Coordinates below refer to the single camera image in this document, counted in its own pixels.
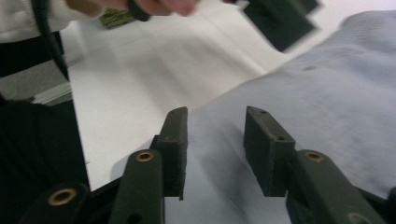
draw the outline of black cable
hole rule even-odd
[[[31,0],[33,14],[35,16],[35,24],[41,37],[44,41],[44,47],[46,48],[49,56],[55,61],[59,70],[62,72],[64,77],[69,80],[67,72],[67,65],[64,62],[62,56],[62,50],[56,42],[55,36],[50,30],[48,23],[48,4],[49,0]]]

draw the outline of black object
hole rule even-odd
[[[58,45],[55,36],[50,30],[48,24],[48,4],[49,0],[31,0],[33,14],[35,16],[35,24],[38,31],[41,34],[41,38],[44,42],[44,47],[47,53],[55,61],[59,70],[62,72],[64,77],[68,80],[69,75],[67,72],[67,65],[63,58],[63,50]]]
[[[295,141],[266,111],[249,106],[244,147],[265,196],[287,196],[293,224],[394,223],[395,190],[387,201],[353,187],[332,160]]]
[[[148,21],[151,17],[147,12],[143,11],[134,0],[128,2],[129,12],[139,21]]]
[[[249,0],[244,12],[271,44],[283,51],[314,29],[305,16],[317,6],[316,0]],[[137,20],[149,20],[150,15],[134,0],[128,7]]]
[[[64,53],[59,32],[54,32],[57,45]],[[40,36],[12,43],[0,44],[0,77],[6,77],[40,63],[52,60]]]
[[[63,184],[41,195],[26,213],[20,224],[27,223],[163,223],[163,197],[182,198],[187,156],[187,108],[168,113],[161,133],[156,135],[150,149],[133,153],[127,162],[124,175],[85,197],[80,184]],[[70,198],[64,205],[53,208],[55,201]],[[67,222],[54,222],[57,217],[68,216]]]
[[[18,223],[52,187],[89,186],[73,102],[0,106],[0,223]]]
[[[84,223],[89,189],[83,184],[61,184],[41,194],[20,223]]]

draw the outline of finger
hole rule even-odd
[[[169,16],[171,10],[157,0],[131,0],[134,1],[142,10],[153,16]]]
[[[180,16],[190,15],[196,7],[196,0],[160,0],[167,8]]]

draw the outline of gray floor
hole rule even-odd
[[[0,92],[8,100],[24,100],[56,87],[67,80],[55,63],[50,61],[19,73],[0,78]],[[69,93],[48,105],[56,105],[72,99]]]

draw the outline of human hand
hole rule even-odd
[[[87,0],[102,7],[127,10],[129,0]],[[197,0],[131,0],[145,12],[153,16],[168,16],[176,12],[180,16],[190,15],[196,8]]]

